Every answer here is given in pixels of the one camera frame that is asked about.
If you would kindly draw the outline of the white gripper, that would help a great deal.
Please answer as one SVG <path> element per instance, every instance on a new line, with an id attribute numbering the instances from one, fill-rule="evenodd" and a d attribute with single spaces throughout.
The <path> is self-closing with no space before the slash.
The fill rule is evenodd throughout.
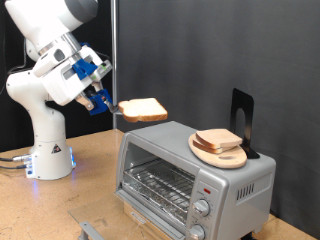
<path id="1" fill-rule="evenodd" d="M 50 97 L 64 106 L 76 100 L 88 111 L 94 104 L 84 90 L 93 86 L 98 92 L 103 89 L 101 79 L 112 70 L 108 59 L 102 61 L 98 54 L 88 46 L 69 57 L 42 77 L 42 84 Z"/>

